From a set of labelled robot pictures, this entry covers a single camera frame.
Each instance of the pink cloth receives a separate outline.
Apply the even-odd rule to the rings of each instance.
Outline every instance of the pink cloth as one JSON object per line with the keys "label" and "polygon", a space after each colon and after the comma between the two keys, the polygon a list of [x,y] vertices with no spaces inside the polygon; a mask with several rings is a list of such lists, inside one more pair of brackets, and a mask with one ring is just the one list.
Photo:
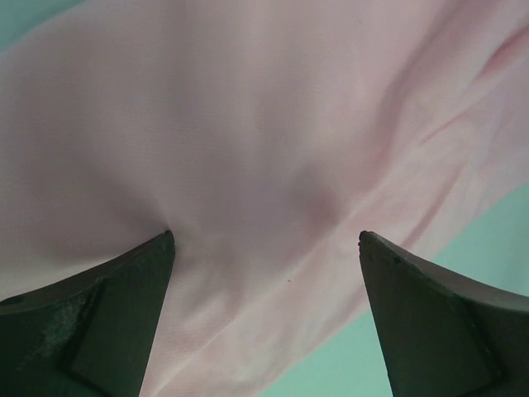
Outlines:
{"label": "pink cloth", "polygon": [[0,60],[0,299],[166,229],[142,397],[255,395],[529,181],[527,0],[92,0]]}

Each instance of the robotic claw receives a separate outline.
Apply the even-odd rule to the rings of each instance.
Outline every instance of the robotic claw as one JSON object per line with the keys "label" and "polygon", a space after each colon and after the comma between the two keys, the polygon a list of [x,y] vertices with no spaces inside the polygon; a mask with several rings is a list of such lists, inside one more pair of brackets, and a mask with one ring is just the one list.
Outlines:
{"label": "robotic claw", "polygon": [[[137,396],[174,258],[166,232],[0,302],[0,396]],[[372,232],[360,234],[360,264],[395,397],[529,395],[528,297]]]}

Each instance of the wrinkled fabric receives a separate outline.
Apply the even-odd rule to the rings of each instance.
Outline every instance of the wrinkled fabric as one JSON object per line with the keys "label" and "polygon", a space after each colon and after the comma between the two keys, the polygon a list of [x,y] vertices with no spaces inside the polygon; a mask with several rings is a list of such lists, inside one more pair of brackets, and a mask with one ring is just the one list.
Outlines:
{"label": "wrinkled fabric", "polygon": [[141,396],[256,395],[368,308],[362,230],[529,182],[528,56],[527,0],[88,1],[0,58],[0,299],[169,229]]}

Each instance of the turquoise background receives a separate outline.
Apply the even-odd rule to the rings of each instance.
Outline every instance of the turquoise background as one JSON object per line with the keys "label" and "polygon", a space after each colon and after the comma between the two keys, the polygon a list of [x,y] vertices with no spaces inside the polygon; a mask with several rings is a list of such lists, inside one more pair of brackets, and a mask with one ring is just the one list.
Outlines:
{"label": "turquoise background", "polygon": [[[79,0],[0,0],[0,49]],[[529,295],[529,185],[467,227],[435,262],[489,285]],[[260,397],[392,397],[366,313]]]}

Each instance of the green table surface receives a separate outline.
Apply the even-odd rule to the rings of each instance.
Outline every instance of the green table surface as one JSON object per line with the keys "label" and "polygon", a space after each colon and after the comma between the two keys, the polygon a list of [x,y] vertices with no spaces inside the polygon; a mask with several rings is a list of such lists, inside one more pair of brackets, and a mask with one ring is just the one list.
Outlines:
{"label": "green table surface", "polygon": [[[79,0],[0,0],[0,50]],[[529,295],[529,185],[469,225],[435,263]],[[288,371],[260,397],[391,397],[368,312]]]}

